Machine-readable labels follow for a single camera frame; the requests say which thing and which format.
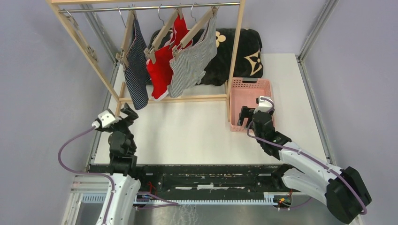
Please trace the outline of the navy striped underwear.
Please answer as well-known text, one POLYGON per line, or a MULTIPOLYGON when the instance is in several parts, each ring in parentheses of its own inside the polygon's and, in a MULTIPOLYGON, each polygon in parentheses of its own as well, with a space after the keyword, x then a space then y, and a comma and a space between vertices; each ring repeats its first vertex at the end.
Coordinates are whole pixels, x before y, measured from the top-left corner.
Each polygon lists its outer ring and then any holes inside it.
POLYGON ((146 67, 144 54, 146 47, 139 22, 134 19, 132 42, 127 51, 128 66, 124 69, 124 76, 135 110, 146 107, 149 99, 146 85, 150 82, 151 77, 146 67))

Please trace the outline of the red underwear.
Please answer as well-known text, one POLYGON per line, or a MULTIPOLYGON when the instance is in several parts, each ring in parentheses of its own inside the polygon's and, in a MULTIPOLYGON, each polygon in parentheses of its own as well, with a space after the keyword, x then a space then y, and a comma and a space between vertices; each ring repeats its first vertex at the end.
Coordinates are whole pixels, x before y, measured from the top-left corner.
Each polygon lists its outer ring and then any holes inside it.
POLYGON ((173 58, 172 48, 180 44, 181 39, 188 33, 184 18, 177 17, 172 26, 170 40, 159 50, 154 52, 156 61, 147 60, 146 67, 153 84, 152 98, 160 101, 168 95, 168 87, 172 80, 173 70, 170 61, 173 58))

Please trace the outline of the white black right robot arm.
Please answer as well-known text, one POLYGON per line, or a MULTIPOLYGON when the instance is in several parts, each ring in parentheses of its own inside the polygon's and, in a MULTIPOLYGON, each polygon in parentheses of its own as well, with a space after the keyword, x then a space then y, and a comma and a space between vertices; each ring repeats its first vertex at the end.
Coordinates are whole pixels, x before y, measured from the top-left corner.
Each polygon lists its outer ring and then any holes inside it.
POLYGON ((246 121, 246 133, 266 154, 283 164, 272 173, 271 185, 277 191, 300 191, 323 203, 340 222, 349 224, 358 215, 367 214, 372 202, 369 191, 353 167, 345 169, 320 160, 277 131, 273 107, 260 109, 243 106, 237 124, 246 121))

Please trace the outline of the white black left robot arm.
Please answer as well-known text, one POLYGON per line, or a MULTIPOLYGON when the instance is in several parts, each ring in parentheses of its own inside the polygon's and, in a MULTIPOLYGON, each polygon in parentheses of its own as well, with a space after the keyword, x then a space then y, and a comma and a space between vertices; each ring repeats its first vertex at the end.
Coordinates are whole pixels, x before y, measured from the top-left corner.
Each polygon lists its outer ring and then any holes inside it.
POLYGON ((129 127, 138 114, 125 103, 121 112, 122 118, 115 116, 109 109, 100 113, 92 126, 100 132, 108 132, 109 158, 108 165, 99 165, 97 174, 108 179, 107 194, 97 220, 98 225, 122 225, 129 217, 128 206, 134 202, 138 191, 146 188, 148 179, 141 173, 135 173, 137 146, 129 127))

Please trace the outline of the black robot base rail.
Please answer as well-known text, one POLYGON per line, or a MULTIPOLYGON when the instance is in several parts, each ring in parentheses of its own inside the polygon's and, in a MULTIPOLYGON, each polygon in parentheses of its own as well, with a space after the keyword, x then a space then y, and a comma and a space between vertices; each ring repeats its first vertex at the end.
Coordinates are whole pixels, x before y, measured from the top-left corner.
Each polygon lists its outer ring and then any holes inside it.
POLYGON ((140 191, 175 200, 259 200, 264 193, 290 193, 272 176, 279 165, 143 165, 133 178, 140 191))

